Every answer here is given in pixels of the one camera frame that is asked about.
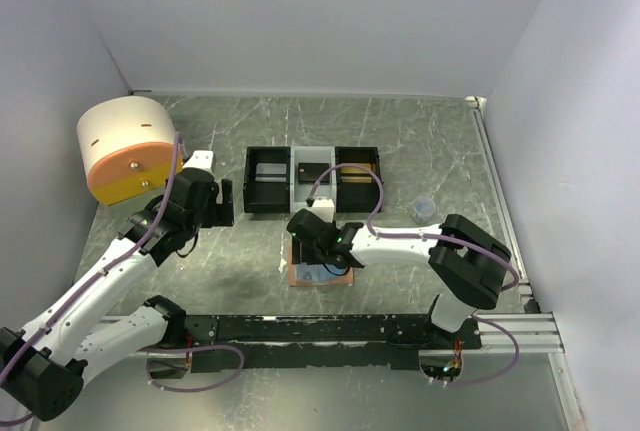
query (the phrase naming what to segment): gray tabletop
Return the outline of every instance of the gray tabletop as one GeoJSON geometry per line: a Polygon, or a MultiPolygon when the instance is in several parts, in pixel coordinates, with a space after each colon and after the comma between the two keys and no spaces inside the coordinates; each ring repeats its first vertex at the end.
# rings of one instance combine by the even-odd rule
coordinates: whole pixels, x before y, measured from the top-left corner
{"type": "MultiPolygon", "coordinates": [[[[290,287],[286,266],[289,215],[243,213],[247,146],[377,146],[385,181],[381,226],[413,226],[406,206],[419,193],[438,206],[434,222],[463,214],[505,240],[497,199],[485,165],[476,122],[464,100],[445,98],[154,97],[171,114],[189,151],[212,149],[216,179],[234,182],[236,224],[203,230],[186,259],[169,258],[114,307],[133,312],[156,294],[190,314],[304,315],[426,312],[444,285],[424,266],[370,266],[353,286],[290,287]]],[[[100,205],[76,279],[101,256],[118,228],[160,191],[100,205]]],[[[364,220],[341,215],[339,220],[364,220]]],[[[521,313],[516,289],[502,293],[495,312],[521,313]]]]}
{"type": "MultiPolygon", "coordinates": [[[[470,379],[495,372],[510,356],[468,356],[470,379]]],[[[221,373],[189,375],[198,387],[221,373]]],[[[567,431],[546,355],[525,354],[502,378],[443,390],[418,371],[385,367],[246,370],[199,394],[161,392],[146,381],[144,360],[108,369],[59,418],[39,431],[567,431]]]]}

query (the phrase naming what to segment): marble-patterned surface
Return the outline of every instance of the marble-patterned surface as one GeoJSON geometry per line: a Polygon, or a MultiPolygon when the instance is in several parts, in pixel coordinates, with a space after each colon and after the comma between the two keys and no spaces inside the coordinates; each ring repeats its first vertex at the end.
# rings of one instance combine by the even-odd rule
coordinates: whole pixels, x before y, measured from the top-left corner
{"type": "MultiPolygon", "coordinates": [[[[162,294],[188,313],[330,314],[426,312],[444,285],[428,265],[370,266],[353,286],[289,287],[288,215],[243,213],[245,148],[269,145],[378,146],[385,181],[381,226],[414,225],[406,206],[427,193],[434,222],[460,213],[498,239],[504,233],[475,123],[460,99],[154,97],[170,112],[189,151],[217,154],[216,178],[234,182],[236,224],[203,230],[186,259],[173,256],[115,306],[133,312],[162,294]]],[[[100,257],[131,213],[156,193],[99,206],[77,277],[100,257]]],[[[339,220],[363,220],[343,215],[339,220]]],[[[495,312],[523,312],[517,290],[503,293],[495,312]]]]}

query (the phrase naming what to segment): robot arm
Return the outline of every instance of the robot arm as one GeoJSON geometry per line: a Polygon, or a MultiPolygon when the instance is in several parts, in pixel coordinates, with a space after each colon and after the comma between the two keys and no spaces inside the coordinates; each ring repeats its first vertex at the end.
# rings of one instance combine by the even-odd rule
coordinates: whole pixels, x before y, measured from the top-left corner
{"type": "Polygon", "coordinates": [[[27,349],[2,387],[39,419],[60,415],[83,386],[134,351],[150,345],[171,346],[184,337],[186,313],[157,296],[132,315],[89,334],[126,292],[155,271],[173,252],[195,238],[201,228],[233,225],[232,185],[213,177],[214,155],[196,151],[176,174],[167,208],[152,237],[116,267],[104,266],[132,249],[150,228],[160,199],[129,218],[98,262],[62,298],[25,324],[18,333],[0,329],[0,370],[38,332],[46,334],[27,349]],[[47,327],[49,318],[83,288],[81,296],[47,327]]]}
{"type": "Polygon", "coordinates": [[[307,253],[308,264],[331,264],[341,269],[373,264],[419,264],[434,269],[448,290],[436,298],[431,322],[453,333],[476,309],[494,309],[502,288],[505,268],[495,261],[437,239],[416,235],[446,235],[463,239],[508,261],[510,251],[495,238],[460,215],[449,215],[440,225],[422,228],[375,228],[373,235],[362,223],[338,228],[333,220],[333,201],[317,198],[310,208],[298,211],[287,231],[307,253]],[[398,239],[387,236],[397,235],[398,239]]]}

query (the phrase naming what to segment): white backdrop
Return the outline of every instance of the white backdrop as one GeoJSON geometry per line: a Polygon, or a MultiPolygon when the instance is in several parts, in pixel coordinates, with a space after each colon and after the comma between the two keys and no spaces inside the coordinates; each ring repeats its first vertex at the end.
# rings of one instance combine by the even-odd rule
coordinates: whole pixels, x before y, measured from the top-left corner
{"type": "Polygon", "coordinates": [[[638,429],[640,0],[543,0],[487,126],[592,431],[638,429]]]}
{"type": "Polygon", "coordinates": [[[80,0],[0,16],[0,317],[19,329],[73,282],[95,213],[76,122],[126,91],[80,0]]]}
{"type": "Polygon", "coordinates": [[[85,0],[133,89],[486,95],[540,0],[85,0]]]}

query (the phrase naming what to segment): black box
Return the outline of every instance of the black box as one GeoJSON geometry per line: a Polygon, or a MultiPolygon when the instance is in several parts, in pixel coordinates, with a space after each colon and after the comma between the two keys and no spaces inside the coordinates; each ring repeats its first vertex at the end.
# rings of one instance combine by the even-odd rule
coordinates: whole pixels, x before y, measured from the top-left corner
{"type": "Polygon", "coordinates": [[[245,213],[288,213],[289,212],[289,176],[291,150],[288,146],[249,147],[244,167],[245,213]],[[285,164],[287,173],[284,182],[256,181],[256,167],[259,163],[285,164]]]}
{"type": "MultiPolygon", "coordinates": [[[[380,155],[378,154],[377,147],[336,146],[335,152],[336,164],[368,164],[371,170],[382,180],[380,173],[380,155]]],[[[380,191],[373,178],[371,178],[369,174],[361,174],[358,175],[358,178],[349,175],[349,180],[347,180],[345,176],[343,176],[342,171],[342,169],[339,169],[336,172],[338,184],[336,212],[370,213],[373,211],[373,208],[375,208],[380,199],[380,191]]]]}

